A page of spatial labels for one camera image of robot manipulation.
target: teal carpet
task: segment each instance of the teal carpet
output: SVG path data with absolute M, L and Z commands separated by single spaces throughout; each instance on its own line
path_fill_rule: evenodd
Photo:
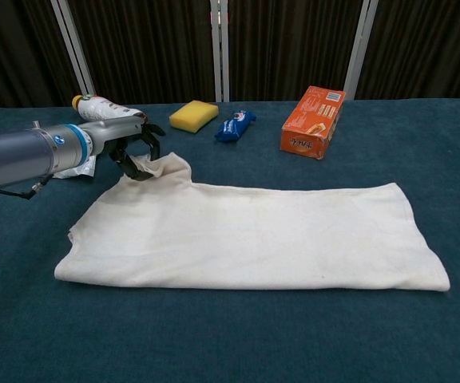
M 51 180 L 31 201 L 0 195 L 0 382 L 460 382 L 460 100 L 347 102 L 322 161 L 278 150 L 295 104 L 221 105 L 196 135 L 169 127 L 179 105 L 143 108 L 166 130 L 163 153 L 184 157 L 195 182 L 279 189 L 396 182 L 446 267 L 450 292 L 125 290 L 56 281 L 69 228 L 121 175 L 104 157 L 93 180 Z M 241 108 L 256 123 L 237 143 L 215 142 L 219 124 Z M 33 120 L 81 122 L 70 108 L 0 109 L 0 132 Z M 129 151 L 144 150 L 135 143 Z

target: white towel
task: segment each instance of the white towel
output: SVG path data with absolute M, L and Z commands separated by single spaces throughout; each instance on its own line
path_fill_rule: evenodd
M 137 159 L 72 227 L 55 276 L 107 286 L 446 291 L 396 184 L 279 191 L 195 184 L 174 153 Z

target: plastic bottle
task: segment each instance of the plastic bottle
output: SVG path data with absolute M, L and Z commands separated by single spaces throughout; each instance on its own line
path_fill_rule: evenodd
M 72 99 L 72 107 L 87 121 L 107 120 L 126 116 L 139 116 L 146 120 L 146 115 L 138 109 L 127 108 L 100 96 L 86 94 Z

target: dark curtain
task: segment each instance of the dark curtain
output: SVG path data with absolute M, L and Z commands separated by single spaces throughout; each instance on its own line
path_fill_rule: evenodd
M 76 93 L 50 2 L 0 0 L 0 107 L 69 105 Z
M 343 89 L 362 0 L 229 0 L 231 100 Z
M 214 101 L 209 0 L 70 0 L 97 94 Z
M 356 98 L 460 97 L 460 0 L 380 1 Z

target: cardboard box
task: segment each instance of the cardboard box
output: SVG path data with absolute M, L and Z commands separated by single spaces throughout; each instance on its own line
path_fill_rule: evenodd
M 280 149 L 321 160 L 333 137 L 345 92 L 311 86 L 281 131 Z

